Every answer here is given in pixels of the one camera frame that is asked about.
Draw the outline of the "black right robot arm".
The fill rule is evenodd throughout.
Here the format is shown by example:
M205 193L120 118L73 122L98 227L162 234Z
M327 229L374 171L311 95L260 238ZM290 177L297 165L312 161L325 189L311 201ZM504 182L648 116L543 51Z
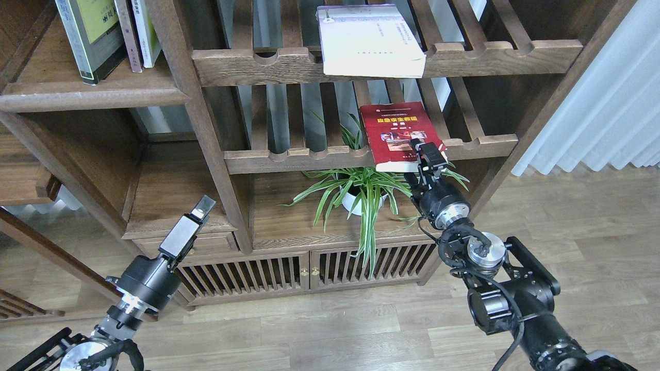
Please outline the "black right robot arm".
M632 370L610 352L587 353L553 314L558 280L516 237L505 241L476 230L471 206L443 178L448 162L436 143L413 139L418 172L407 172L412 203L441 231L439 257L464 281L474 323L488 335L509 331L514 340L493 369L521 347L535 370Z

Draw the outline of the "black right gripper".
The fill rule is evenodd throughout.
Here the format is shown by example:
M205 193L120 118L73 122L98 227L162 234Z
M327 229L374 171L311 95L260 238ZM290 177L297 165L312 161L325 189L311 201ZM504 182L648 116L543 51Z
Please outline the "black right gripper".
M411 139L410 146L418 158L420 178L406 172L405 180L410 186L410 199L420 215L438 230L447 229L455 221L467 218L471 205L453 184L441 178L441 172L448 166L444 152L438 149L436 143L424 143L420 139Z

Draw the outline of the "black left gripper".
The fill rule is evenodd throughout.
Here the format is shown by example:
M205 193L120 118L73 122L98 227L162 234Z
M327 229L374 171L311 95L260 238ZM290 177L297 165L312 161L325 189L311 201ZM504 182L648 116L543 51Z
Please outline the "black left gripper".
M144 312L151 310L155 314L167 305L181 284L174 269L188 255L215 205L215 200L203 196L162 241L157 258L137 256L121 277L106 277L123 293L120 304L109 308L108 317L120 323L138 323Z

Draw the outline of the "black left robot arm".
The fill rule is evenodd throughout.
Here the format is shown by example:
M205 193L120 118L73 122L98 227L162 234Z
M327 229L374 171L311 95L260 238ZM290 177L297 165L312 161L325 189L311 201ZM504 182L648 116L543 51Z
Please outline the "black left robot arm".
M134 370L143 370L144 359L133 340L142 316L158 313L177 291L181 280L175 269L189 253L215 204L203 196L160 243L156 258L136 256L120 277L109 276L101 282L102 288L121 300L108 309L89 336L73 335L65 327L11 369L114 370L120 354L125 353Z

